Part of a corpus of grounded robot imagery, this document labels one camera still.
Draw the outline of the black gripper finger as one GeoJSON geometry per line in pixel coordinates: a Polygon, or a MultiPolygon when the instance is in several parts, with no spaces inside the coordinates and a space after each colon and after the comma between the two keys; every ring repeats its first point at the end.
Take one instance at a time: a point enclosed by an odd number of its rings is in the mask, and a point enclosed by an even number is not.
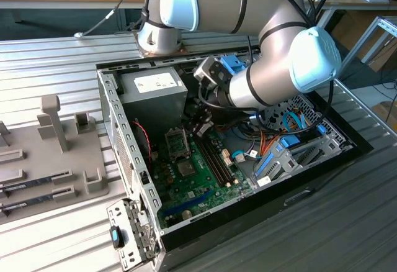
{"type": "Polygon", "coordinates": [[[187,111],[187,122],[185,123],[185,129],[190,134],[196,134],[199,131],[199,127],[201,126],[200,117],[201,117],[200,109],[187,111]]]}
{"type": "Polygon", "coordinates": [[[194,127],[194,134],[198,137],[202,137],[208,129],[213,127],[212,113],[204,112],[199,115],[197,123],[194,127]]]}

